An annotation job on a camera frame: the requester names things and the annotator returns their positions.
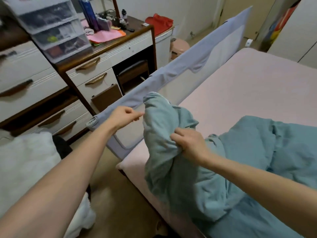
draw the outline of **person's left hand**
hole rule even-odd
[[[111,125],[114,132],[117,132],[129,123],[139,120],[142,115],[144,115],[144,112],[137,112],[130,107],[118,106],[112,111],[106,123]]]

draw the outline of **hand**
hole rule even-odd
[[[171,139],[180,145],[184,151],[184,156],[194,163],[203,166],[210,158],[211,152],[200,132],[191,128],[176,128],[171,134]]]
[[[137,112],[130,107],[118,106],[112,111],[105,123],[110,125],[113,133],[115,133],[129,123],[139,120],[142,115],[144,115],[144,112]]]

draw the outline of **white fluffy blanket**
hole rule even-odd
[[[48,132],[19,136],[0,145],[0,217],[60,161]],[[64,238],[77,237],[82,228],[94,224],[95,218],[85,193]]]

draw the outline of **forearm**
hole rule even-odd
[[[316,190],[215,154],[205,160],[205,168],[234,183],[287,226],[305,237],[317,236]]]
[[[1,237],[63,237],[113,132],[103,123],[39,180],[2,217]]]

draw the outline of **wooden desk top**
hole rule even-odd
[[[0,28],[0,51],[15,47],[31,40],[30,36],[14,20],[1,17],[4,25]]]
[[[55,68],[57,69],[58,73],[64,73],[72,68],[77,67],[78,65],[83,64],[86,61],[89,61],[90,59],[93,59],[94,57],[97,57],[101,54],[103,54],[106,51],[109,51],[110,49],[113,49],[130,39],[133,39],[137,36],[140,36],[141,34],[152,30],[152,38],[153,38],[153,43],[155,43],[155,38],[154,38],[154,26],[149,25],[147,27],[141,25],[144,23],[144,21],[141,21],[139,19],[136,19],[134,17],[128,16],[128,22],[129,24],[127,25],[128,28],[133,28],[135,31],[130,32],[128,30],[125,30],[124,32],[126,33],[126,36],[120,37],[117,39],[110,40],[108,42],[102,43],[98,46],[92,46],[91,48],[87,48],[67,59],[64,59],[56,64],[54,64]]]

